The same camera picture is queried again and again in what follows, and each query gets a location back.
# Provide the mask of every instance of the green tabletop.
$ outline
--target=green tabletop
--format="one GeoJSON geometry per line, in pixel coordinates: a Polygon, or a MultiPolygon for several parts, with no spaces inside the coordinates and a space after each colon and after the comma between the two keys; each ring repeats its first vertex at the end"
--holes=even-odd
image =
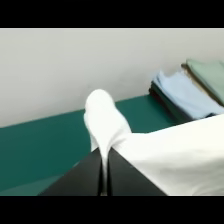
{"type": "MultiPolygon", "coordinates": [[[[132,132],[177,124],[149,95],[116,105],[132,132]]],[[[83,114],[79,110],[0,129],[0,195],[36,195],[83,159],[90,151],[83,114]]]]}

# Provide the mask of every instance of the dark folded cloth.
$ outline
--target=dark folded cloth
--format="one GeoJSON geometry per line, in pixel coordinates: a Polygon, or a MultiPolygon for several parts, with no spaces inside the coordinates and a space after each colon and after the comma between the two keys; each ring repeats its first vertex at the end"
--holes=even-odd
{"type": "Polygon", "coordinates": [[[153,96],[163,107],[167,110],[167,112],[173,116],[179,123],[186,123],[189,121],[193,121],[189,115],[187,115],[181,108],[176,106],[167,96],[156,86],[156,84],[152,81],[151,88],[149,89],[149,93],[153,96]]]}

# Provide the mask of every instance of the white fabric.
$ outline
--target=white fabric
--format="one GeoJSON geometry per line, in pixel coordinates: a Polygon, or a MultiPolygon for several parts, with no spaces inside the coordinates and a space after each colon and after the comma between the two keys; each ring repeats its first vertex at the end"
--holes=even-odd
{"type": "Polygon", "coordinates": [[[160,71],[153,81],[175,105],[195,120],[211,113],[224,113],[224,108],[199,90],[184,71],[176,72],[169,77],[160,71]]]}
{"type": "Polygon", "coordinates": [[[96,90],[84,116],[104,168],[113,147],[168,195],[224,195],[224,115],[134,134],[109,94],[96,90]]]}

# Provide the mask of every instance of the green folded shirt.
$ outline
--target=green folded shirt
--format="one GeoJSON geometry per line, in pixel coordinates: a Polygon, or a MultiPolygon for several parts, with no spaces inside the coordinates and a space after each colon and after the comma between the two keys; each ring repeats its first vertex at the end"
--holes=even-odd
{"type": "Polygon", "coordinates": [[[224,105],[224,63],[202,63],[187,59],[187,65],[199,81],[224,105]]]}

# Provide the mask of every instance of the light blue cloth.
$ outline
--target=light blue cloth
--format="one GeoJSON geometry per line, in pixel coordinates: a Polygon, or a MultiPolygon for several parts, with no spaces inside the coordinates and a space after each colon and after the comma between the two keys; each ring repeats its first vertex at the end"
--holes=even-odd
{"type": "Polygon", "coordinates": [[[199,90],[184,71],[176,72],[170,77],[160,71],[153,82],[176,106],[194,120],[207,117],[211,113],[224,113],[224,107],[199,90]]]}

